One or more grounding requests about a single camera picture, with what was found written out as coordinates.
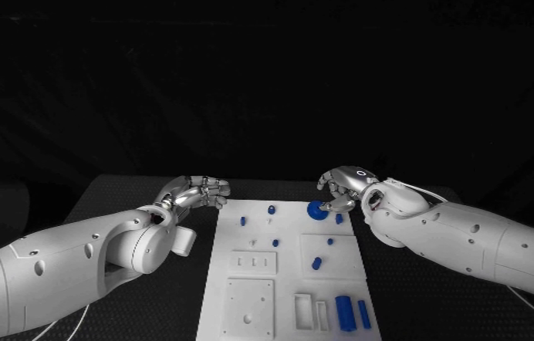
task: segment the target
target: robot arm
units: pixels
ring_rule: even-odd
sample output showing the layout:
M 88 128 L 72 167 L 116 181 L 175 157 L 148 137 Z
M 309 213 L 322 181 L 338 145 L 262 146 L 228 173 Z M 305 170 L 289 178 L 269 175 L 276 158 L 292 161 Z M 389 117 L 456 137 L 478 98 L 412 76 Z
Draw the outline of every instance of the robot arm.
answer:
M 188 256 L 197 234 L 178 224 L 189 209 L 223 208 L 227 181 L 179 177 L 152 205 L 61 225 L 0 248 L 0 336 L 44 326 L 162 265 Z
M 415 187 L 394 179 L 380 182 L 360 167 L 331 170 L 318 189 L 326 183 L 337 199 L 321 209 L 351 211 L 358 199 L 365 222 L 387 245 L 407 247 L 456 272 L 534 293 L 534 228 L 443 198 L 430 204 Z

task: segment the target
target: table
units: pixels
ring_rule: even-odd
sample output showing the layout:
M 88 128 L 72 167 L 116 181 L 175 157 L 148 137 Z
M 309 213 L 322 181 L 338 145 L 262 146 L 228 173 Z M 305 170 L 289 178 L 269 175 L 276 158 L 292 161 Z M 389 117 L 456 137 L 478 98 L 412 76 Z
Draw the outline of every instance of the table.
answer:
M 65 224 L 150 204 L 173 177 L 101 175 L 90 185 Z M 231 180 L 231 198 L 326 201 L 313 182 Z M 425 187 L 453 202 L 446 187 Z M 122 285 L 91 304 L 78 339 L 182 340 L 197 338 L 202 296 L 217 228 L 215 208 L 192 211 L 184 226 L 198 233 L 189 257 L 173 253 L 152 275 Z M 407 248 L 384 245 L 364 223 L 358 209 L 351 212 L 367 269 L 381 337 L 389 340 L 534 339 L 534 311 L 504 285 L 459 274 L 416 255 Z M 67 340 L 84 309 L 67 316 L 41 341 Z M 45 326 L 2 338 L 31 340 Z

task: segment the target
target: blue cylinder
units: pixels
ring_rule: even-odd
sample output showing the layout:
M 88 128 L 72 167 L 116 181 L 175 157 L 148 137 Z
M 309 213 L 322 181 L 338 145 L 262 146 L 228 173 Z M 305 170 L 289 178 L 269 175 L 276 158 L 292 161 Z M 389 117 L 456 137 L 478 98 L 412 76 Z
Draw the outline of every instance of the blue cylinder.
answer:
M 357 330 L 357 320 L 354 319 L 352 303 L 348 296 L 337 297 L 337 307 L 338 307 L 338 318 L 339 327 L 342 331 L 351 332 Z
M 309 217 L 313 218 L 315 220 L 324 220 L 328 217 L 328 211 L 324 211 L 319 209 L 319 206 L 324 203 L 318 200 L 313 200 L 309 203 Z
M 370 322 L 370 315 L 367 314 L 367 307 L 365 307 L 365 301 L 364 300 L 358 301 L 358 307 L 360 307 L 360 314 L 363 315 L 364 328 L 370 329 L 371 328 L 371 322 Z
M 324 262 L 324 260 L 321 258 L 315 258 L 313 264 L 312 264 L 313 270 L 319 270 L 319 267 L 321 267 L 321 263 L 322 262 Z

